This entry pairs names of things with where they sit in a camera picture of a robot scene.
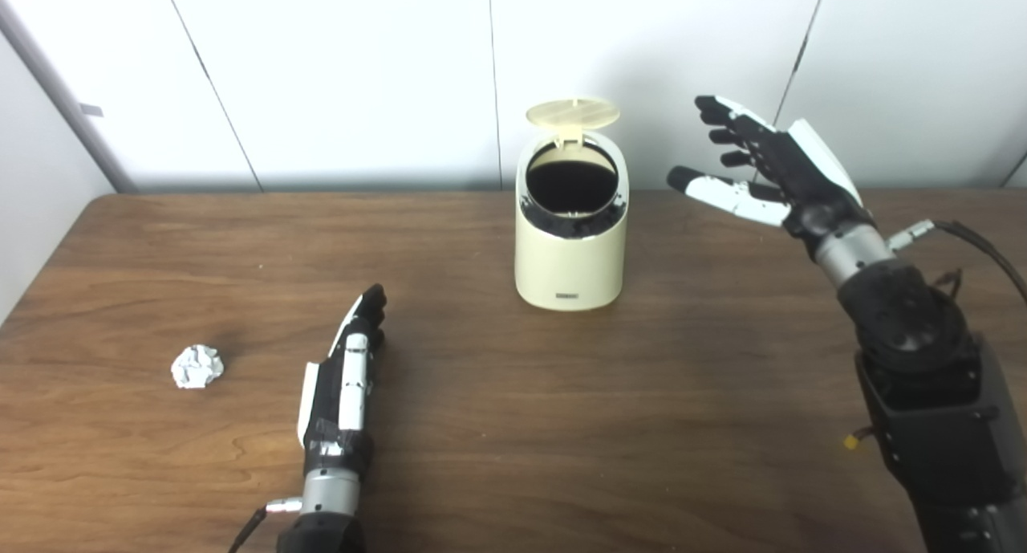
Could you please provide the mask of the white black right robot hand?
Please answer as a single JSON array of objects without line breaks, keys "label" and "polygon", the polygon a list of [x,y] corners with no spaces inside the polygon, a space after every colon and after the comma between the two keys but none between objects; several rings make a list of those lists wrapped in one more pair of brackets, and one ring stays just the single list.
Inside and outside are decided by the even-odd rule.
[{"label": "white black right robot hand", "polygon": [[726,168],[755,168],[767,180],[755,185],[675,165],[667,183],[694,201],[735,217],[785,229],[810,248],[850,226],[872,226],[847,171],[803,119],[777,130],[725,97],[697,96],[700,120],[714,144],[732,144]]}]

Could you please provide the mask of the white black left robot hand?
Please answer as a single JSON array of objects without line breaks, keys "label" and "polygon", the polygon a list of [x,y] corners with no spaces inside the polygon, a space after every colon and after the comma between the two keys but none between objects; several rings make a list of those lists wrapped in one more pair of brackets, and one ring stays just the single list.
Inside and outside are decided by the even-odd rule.
[{"label": "white black left robot hand", "polygon": [[374,441],[364,418],[386,305],[384,287],[368,287],[338,326],[326,359],[305,367],[297,435],[306,475],[339,469],[363,478],[370,469]]}]

